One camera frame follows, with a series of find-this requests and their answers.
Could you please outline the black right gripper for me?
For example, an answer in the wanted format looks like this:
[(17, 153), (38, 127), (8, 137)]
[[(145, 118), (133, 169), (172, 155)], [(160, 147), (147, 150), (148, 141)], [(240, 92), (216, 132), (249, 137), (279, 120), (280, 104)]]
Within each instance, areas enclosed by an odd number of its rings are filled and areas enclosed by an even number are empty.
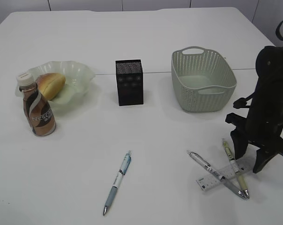
[(249, 144), (258, 147), (253, 173), (259, 173), (276, 155), (283, 156), (283, 103), (242, 104), (248, 108), (246, 117), (229, 113), (225, 122), (235, 126), (230, 136), (235, 158), (246, 153)]

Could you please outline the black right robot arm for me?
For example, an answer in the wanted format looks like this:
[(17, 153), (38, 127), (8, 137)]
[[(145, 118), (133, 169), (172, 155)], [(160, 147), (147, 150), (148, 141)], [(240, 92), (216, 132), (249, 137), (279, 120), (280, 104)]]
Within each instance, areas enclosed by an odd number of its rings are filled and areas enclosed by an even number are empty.
[(276, 155), (283, 156), (283, 47), (264, 47), (255, 65), (254, 92), (233, 103), (236, 109), (247, 108), (247, 116), (229, 113), (225, 121), (235, 126), (230, 135), (237, 159), (245, 155), (249, 144), (258, 147), (253, 173), (259, 173)]

